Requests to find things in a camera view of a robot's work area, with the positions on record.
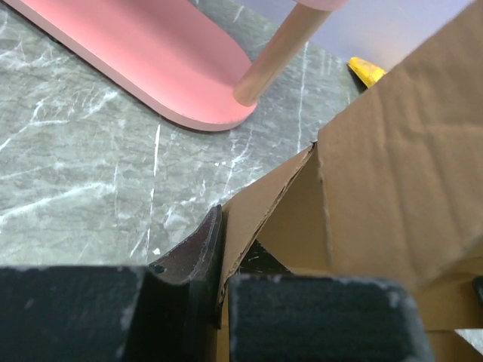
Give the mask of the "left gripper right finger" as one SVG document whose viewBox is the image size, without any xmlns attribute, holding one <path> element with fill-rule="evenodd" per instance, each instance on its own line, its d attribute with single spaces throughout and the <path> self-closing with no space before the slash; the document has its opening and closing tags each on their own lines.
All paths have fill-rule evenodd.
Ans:
<svg viewBox="0 0 483 362">
<path fill-rule="evenodd" d="M 381 278 L 300 276 L 259 242 L 228 283 L 231 361 L 433 361 L 415 301 Z"/>
</svg>

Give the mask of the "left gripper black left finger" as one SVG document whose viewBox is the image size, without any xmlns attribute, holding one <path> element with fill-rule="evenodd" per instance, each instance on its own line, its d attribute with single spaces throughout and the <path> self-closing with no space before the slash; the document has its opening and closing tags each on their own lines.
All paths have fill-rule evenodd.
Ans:
<svg viewBox="0 0 483 362">
<path fill-rule="evenodd" d="M 223 215 L 148 265 L 4 266 L 3 361 L 213 361 Z"/>
</svg>

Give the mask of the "brown cardboard box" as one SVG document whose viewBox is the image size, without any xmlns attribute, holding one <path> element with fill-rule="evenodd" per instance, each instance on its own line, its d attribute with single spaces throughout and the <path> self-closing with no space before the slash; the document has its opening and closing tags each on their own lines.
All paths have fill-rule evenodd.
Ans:
<svg viewBox="0 0 483 362">
<path fill-rule="evenodd" d="M 221 284 L 261 242 L 302 275 L 393 278 L 438 361 L 480 361 L 482 3 L 474 1 L 223 207 Z"/>
</svg>

